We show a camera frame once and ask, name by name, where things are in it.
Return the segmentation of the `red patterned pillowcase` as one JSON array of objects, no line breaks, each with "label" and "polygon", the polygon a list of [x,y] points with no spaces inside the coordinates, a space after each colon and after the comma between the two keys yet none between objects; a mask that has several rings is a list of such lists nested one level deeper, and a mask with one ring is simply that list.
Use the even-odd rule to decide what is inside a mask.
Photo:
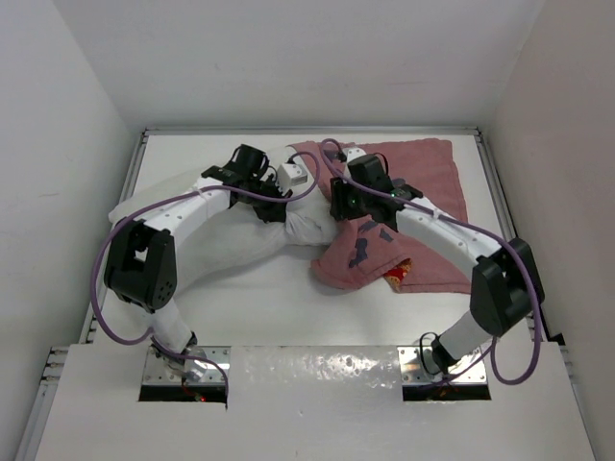
[{"label": "red patterned pillowcase", "polygon": [[[425,138],[358,147],[384,156],[395,184],[407,183],[454,218],[468,220],[451,141]],[[397,293],[470,292],[470,281],[451,262],[369,216],[335,223],[334,228],[337,236],[311,261],[312,273],[330,287],[358,290],[385,279]]]}]

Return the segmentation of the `white pillow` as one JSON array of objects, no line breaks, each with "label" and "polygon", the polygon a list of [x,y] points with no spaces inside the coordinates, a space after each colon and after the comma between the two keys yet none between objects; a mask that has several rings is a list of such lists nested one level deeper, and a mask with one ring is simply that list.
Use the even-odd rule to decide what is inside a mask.
[{"label": "white pillow", "polygon": [[250,206],[237,204],[209,219],[183,243],[177,255],[179,292],[209,274],[255,263],[285,246],[328,246],[338,234],[330,215],[324,190],[332,177],[322,161],[317,143],[307,141],[266,153],[275,167],[291,155],[312,177],[320,173],[318,185],[303,199],[286,206],[283,223],[265,224]]}]

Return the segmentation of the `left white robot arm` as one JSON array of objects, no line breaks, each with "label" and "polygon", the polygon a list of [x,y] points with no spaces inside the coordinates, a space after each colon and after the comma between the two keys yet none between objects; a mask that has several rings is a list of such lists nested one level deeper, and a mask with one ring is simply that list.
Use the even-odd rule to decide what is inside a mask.
[{"label": "left white robot arm", "polygon": [[150,315],[148,334],[171,356],[183,354],[194,334],[175,304],[177,252],[209,219],[238,203],[265,223],[283,222],[292,189],[308,180],[294,160],[275,167],[261,150],[242,144],[223,166],[211,166],[178,200],[164,199],[115,227],[104,283],[116,297]]}]

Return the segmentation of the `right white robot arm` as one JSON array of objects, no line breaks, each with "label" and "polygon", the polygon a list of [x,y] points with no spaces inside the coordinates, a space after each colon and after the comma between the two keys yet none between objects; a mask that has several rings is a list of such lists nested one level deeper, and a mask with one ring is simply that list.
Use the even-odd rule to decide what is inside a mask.
[{"label": "right white robot arm", "polygon": [[525,240],[506,241],[455,219],[420,190],[395,184],[385,163],[374,154],[353,147],[343,149],[338,158],[345,168],[331,169],[335,220],[369,216],[435,251],[470,281],[468,311],[435,335],[428,352],[419,354],[425,373],[447,376],[462,357],[539,312],[544,290]]}]

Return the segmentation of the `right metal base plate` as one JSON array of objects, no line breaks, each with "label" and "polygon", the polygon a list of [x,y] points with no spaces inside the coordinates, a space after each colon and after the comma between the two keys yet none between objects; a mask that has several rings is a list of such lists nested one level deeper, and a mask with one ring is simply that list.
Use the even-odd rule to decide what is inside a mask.
[{"label": "right metal base plate", "polygon": [[405,387],[424,387],[447,378],[451,385],[486,385],[487,377],[482,350],[477,348],[462,356],[456,364],[442,372],[431,358],[431,347],[418,345],[397,348],[402,384]]}]

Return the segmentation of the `metal base plate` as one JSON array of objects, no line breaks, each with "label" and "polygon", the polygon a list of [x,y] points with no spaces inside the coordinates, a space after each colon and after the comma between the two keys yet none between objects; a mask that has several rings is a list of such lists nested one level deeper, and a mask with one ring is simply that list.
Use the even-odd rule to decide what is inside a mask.
[{"label": "metal base plate", "polygon": [[424,387],[447,378],[451,385],[486,385],[487,377],[482,350],[477,348],[462,356],[456,364],[442,372],[431,358],[431,347],[418,345],[397,348],[402,384],[405,387]]},{"label": "metal base plate", "polygon": [[180,386],[182,381],[190,386],[224,386],[222,371],[230,370],[229,347],[195,346],[191,355],[200,360],[186,360],[183,364],[165,357],[154,346],[147,352],[142,381],[148,386]]}]

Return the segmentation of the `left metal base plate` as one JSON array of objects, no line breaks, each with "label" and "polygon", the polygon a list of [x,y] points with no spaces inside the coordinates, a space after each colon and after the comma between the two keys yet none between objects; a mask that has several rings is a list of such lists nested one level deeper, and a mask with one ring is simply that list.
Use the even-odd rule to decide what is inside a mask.
[{"label": "left metal base plate", "polygon": [[230,370],[229,347],[195,346],[191,355],[200,360],[186,360],[183,364],[165,357],[154,346],[147,352],[142,381],[148,386],[180,386],[182,381],[190,386],[224,386],[222,371]]}]

